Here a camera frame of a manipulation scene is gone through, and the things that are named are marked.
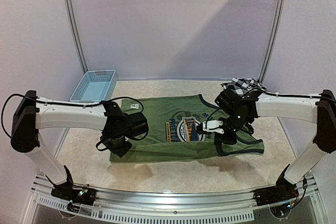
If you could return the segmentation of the black white checked shirt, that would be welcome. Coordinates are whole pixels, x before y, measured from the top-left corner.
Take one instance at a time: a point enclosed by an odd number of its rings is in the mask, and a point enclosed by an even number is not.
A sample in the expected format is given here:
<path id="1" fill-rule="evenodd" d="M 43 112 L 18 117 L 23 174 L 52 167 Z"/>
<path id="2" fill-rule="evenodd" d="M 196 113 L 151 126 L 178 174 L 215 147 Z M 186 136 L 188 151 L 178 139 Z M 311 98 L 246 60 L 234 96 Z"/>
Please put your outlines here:
<path id="1" fill-rule="evenodd" d="M 237 95 L 242 96 L 246 94 L 250 90 L 263 90 L 267 91 L 267 89 L 254 78 L 232 78 L 230 81 L 226 81 L 220 85 L 223 90 L 230 89 Z"/>

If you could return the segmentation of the green garment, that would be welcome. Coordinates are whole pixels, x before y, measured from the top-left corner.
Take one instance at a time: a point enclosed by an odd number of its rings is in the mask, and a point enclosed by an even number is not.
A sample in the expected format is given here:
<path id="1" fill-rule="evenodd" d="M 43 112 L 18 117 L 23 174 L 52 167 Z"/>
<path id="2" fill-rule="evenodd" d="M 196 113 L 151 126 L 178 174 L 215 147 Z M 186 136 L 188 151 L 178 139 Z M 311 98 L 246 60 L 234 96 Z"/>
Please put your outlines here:
<path id="1" fill-rule="evenodd" d="M 142 111 L 149 125 L 143 140 L 132 141 L 131 149 L 123 156 L 110 154 L 112 163 L 182 162 L 211 157 L 243 154 L 264 154 L 264 143 L 244 127 L 237 133 L 234 145 L 224 144 L 217 151 L 214 133 L 198 134 L 203 122 L 226 118 L 222 110 L 203 99 L 201 94 L 182 97 L 124 99 L 121 110 L 127 114 Z"/>

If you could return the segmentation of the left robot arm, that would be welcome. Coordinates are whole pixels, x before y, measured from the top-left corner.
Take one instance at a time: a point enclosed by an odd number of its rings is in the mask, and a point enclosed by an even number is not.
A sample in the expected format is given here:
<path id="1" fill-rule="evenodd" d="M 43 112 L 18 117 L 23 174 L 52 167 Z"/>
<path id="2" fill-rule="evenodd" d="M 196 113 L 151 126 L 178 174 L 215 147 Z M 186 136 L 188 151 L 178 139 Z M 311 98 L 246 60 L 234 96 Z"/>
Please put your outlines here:
<path id="1" fill-rule="evenodd" d="M 67 200 L 78 195 L 71 173 L 44 144 L 40 130 L 48 128 L 79 128 L 101 132 L 96 144 L 99 151 L 110 151 L 123 157 L 132 147 L 131 141 L 147 137 L 149 126 L 142 111 L 122 112 L 115 99 L 97 103 L 55 101 L 37 96 L 35 90 L 24 95 L 14 112 L 11 147 L 33 161 Z"/>

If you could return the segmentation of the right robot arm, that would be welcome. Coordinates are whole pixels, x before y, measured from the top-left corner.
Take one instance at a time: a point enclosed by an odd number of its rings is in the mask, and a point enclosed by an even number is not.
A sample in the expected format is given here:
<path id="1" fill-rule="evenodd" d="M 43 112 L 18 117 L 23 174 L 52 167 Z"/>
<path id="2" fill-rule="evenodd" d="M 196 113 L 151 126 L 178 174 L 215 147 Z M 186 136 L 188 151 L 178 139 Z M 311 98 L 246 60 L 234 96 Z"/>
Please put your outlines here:
<path id="1" fill-rule="evenodd" d="M 291 184 L 301 180 L 327 154 L 335 152 L 335 95 L 331 90 L 317 94 L 281 94 L 254 89 L 237 95 L 225 89 L 215 102 L 228 116 L 210 123 L 210 129 L 224 135 L 230 143 L 246 123 L 258 118 L 289 119 L 316 126 L 310 142 L 284 171 L 283 181 L 272 188 L 271 196 L 276 201 L 284 200 L 291 194 Z"/>

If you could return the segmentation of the light blue plastic basket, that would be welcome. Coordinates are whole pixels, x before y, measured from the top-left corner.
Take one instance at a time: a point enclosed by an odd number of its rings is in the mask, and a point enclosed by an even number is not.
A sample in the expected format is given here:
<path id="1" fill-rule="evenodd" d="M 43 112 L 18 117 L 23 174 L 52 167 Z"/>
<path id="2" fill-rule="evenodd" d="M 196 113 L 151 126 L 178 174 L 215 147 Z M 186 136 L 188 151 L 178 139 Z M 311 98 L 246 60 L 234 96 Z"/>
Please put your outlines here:
<path id="1" fill-rule="evenodd" d="M 115 70 L 87 71 L 76 86 L 70 102 L 99 102 L 112 97 L 116 86 Z"/>

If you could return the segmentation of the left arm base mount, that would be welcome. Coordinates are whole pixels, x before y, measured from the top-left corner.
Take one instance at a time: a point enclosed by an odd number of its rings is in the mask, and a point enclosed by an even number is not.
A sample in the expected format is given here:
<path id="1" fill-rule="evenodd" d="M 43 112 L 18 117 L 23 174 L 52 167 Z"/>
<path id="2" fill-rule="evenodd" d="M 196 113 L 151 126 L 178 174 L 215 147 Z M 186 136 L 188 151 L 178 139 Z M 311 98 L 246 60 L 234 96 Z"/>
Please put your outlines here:
<path id="1" fill-rule="evenodd" d="M 67 211 L 76 214 L 80 211 L 81 205 L 93 206 L 98 191 L 91 188 L 89 184 L 85 184 L 81 188 L 75 188 L 70 170 L 65 165 L 64 169 L 67 176 L 64 183 L 56 185 L 48 179 L 53 185 L 51 195 L 68 201 Z"/>

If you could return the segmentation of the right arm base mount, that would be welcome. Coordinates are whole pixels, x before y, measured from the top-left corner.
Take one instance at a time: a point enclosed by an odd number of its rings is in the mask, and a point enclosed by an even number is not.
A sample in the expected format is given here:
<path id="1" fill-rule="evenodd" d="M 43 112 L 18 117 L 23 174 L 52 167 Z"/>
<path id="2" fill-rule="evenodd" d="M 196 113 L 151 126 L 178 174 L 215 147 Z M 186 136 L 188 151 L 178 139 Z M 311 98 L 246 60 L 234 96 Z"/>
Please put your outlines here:
<path id="1" fill-rule="evenodd" d="M 306 194 L 308 182 L 305 177 L 302 180 L 302 186 L 304 191 L 302 196 L 300 196 L 296 184 L 291 184 L 284 178 L 278 178 L 274 186 L 255 189 L 253 191 L 253 199 L 256 201 L 257 206 L 263 206 L 281 201 L 287 202 L 294 198 L 294 202 L 289 203 L 287 206 L 288 209 L 292 209 L 302 201 Z"/>

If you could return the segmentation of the front aluminium rail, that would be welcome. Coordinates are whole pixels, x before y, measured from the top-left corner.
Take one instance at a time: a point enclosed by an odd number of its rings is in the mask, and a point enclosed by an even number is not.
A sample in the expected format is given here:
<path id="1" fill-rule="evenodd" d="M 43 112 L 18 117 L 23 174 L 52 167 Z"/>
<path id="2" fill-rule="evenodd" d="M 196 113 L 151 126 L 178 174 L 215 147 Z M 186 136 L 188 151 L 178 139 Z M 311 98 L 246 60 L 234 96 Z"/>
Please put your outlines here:
<path id="1" fill-rule="evenodd" d="M 328 223 L 313 177 L 299 191 L 302 201 L 260 206 L 253 189 L 216 193 L 140 193 L 99 188 L 93 205 L 78 212 L 51 196 L 51 184 L 37 175 L 23 223 Z"/>

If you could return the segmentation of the right aluminium wall post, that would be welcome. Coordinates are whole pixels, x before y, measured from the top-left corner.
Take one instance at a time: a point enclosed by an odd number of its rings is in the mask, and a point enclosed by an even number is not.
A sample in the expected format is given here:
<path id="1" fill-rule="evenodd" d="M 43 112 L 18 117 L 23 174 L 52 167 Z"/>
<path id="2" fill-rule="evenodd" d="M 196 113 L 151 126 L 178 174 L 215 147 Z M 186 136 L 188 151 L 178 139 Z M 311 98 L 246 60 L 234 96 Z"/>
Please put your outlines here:
<path id="1" fill-rule="evenodd" d="M 265 80 L 267 70 L 270 64 L 272 51 L 274 49 L 274 45 L 276 42 L 276 37 L 277 37 L 277 33 L 278 33 L 280 21 L 281 21 L 281 14 L 282 14 L 283 6 L 284 6 L 284 1 L 285 0 L 276 0 L 274 17 L 272 19 L 271 33 L 270 33 L 269 41 L 267 44 L 264 61 L 262 63 L 262 67 L 261 67 L 259 77 L 258 77 L 258 80 L 261 83 L 263 83 Z"/>

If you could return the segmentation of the aluminium wall post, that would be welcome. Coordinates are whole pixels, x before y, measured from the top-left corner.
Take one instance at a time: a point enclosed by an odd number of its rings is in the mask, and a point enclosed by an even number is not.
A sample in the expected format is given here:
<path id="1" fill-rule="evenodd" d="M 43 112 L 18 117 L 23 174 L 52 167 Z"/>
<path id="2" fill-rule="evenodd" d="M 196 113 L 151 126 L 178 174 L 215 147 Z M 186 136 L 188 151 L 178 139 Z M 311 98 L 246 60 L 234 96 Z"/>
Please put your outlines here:
<path id="1" fill-rule="evenodd" d="M 272 51 L 274 49 L 274 45 L 276 42 L 276 37 L 277 37 L 277 33 L 278 33 L 280 21 L 281 21 L 281 14 L 282 14 L 283 6 L 284 6 L 284 1 L 285 0 L 276 0 L 274 17 L 272 19 L 271 33 L 270 33 L 269 41 L 267 44 L 264 61 L 262 63 L 262 67 L 261 67 L 259 77 L 258 77 L 258 80 L 261 83 L 263 83 L 265 80 L 267 70 L 270 64 Z"/>
<path id="2" fill-rule="evenodd" d="M 85 54 L 84 54 L 80 36 L 79 36 L 79 30 L 78 30 L 78 26 L 76 22 L 75 10 L 72 4 L 72 0 L 64 0 L 64 1 L 65 1 L 66 13 L 68 16 L 70 32 L 71 32 L 73 43 L 75 46 L 75 51 L 76 51 L 76 54 L 79 60 L 80 68 L 82 72 L 85 73 L 88 71 L 88 65 L 85 59 Z"/>

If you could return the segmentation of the left aluminium wall post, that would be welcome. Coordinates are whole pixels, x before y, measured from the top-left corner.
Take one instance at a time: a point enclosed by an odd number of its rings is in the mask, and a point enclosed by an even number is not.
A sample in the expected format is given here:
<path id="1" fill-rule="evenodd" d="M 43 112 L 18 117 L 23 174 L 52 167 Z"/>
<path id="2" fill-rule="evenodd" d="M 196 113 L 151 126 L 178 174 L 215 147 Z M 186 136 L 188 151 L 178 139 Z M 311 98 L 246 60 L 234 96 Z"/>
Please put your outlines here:
<path id="1" fill-rule="evenodd" d="M 76 54 L 79 60 L 80 68 L 82 72 L 85 73 L 88 71 L 88 65 L 85 59 L 85 54 L 84 54 L 80 36 L 79 36 L 79 30 L 78 30 L 78 26 L 76 22 L 75 10 L 72 4 L 72 0 L 64 0 L 64 1 L 65 1 L 66 13 L 68 16 L 70 32 L 71 32 L 73 43 L 75 46 L 75 51 L 76 51 Z"/>

